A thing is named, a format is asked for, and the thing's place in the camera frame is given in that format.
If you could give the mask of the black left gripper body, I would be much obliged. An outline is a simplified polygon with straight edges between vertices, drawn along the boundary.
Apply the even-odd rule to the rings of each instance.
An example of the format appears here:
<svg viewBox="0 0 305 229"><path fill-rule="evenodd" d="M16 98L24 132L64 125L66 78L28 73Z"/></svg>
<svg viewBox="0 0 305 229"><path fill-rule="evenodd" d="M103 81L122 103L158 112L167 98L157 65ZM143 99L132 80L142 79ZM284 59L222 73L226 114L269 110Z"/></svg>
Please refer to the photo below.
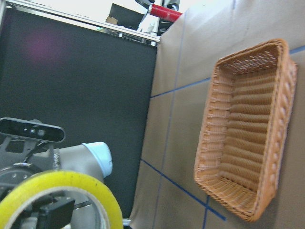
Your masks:
<svg viewBox="0 0 305 229"><path fill-rule="evenodd" d="M12 190L19 183L40 173L42 170L33 164L15 163L0 170L0 190Z"/></svg>

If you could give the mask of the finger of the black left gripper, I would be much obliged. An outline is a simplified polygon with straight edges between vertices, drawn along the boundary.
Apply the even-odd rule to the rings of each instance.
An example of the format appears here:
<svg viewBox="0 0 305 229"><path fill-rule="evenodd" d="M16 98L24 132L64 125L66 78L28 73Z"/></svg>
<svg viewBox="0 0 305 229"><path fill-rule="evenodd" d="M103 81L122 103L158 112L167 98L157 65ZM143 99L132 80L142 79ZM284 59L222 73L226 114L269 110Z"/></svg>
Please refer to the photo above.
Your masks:
<svg viewBox="0 0 305 229"><path fill-rule="evenodd" d="M62 229L71 222L75 199L62 197L41 206L38 211L37 229Z"/></svg>

